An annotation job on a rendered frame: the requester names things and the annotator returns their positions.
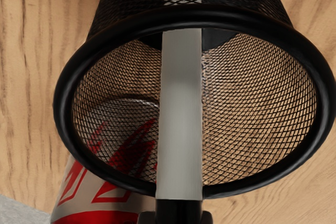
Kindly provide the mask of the white pen with black end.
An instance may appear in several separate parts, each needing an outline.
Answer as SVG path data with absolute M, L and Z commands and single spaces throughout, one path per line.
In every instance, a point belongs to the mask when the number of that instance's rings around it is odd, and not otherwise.
M 163 32 L 155 224 L 202 216 L 202 30 Z

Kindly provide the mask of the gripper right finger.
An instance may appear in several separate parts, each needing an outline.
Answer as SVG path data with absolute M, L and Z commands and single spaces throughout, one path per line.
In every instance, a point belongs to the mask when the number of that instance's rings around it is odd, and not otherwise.
M 213 224 L 213 216 L 209 211 L 202 212 L 201 224 Z

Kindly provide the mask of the black mesh pen holder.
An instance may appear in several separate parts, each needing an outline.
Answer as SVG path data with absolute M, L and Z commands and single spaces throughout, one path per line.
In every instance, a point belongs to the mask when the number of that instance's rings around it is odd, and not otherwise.
M 280 0 L 100 0 L 54 95 L 58 133 L 85 168 L 155 195 L 162 35 L 194 27 L 203 198 L 266 186 L 321 146 L 336 117 L 336 82 Z

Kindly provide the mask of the silver and red can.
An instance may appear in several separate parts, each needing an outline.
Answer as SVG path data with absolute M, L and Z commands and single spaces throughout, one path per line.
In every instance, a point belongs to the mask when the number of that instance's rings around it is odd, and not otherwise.
M 133 178 L 156 180 L 159 105 L 135 99 L 107 101 L 76 118 L 88 148 Z M 122 189 L 69 157 L 51 224 L 137 224 L 152 211 L 152 197 Z

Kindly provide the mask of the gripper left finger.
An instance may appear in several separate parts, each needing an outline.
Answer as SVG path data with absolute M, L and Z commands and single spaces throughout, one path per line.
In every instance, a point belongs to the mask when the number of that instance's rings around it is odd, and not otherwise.
M 138 216 L 137 224 L 156 224 L 155 211 L 144 211 Z

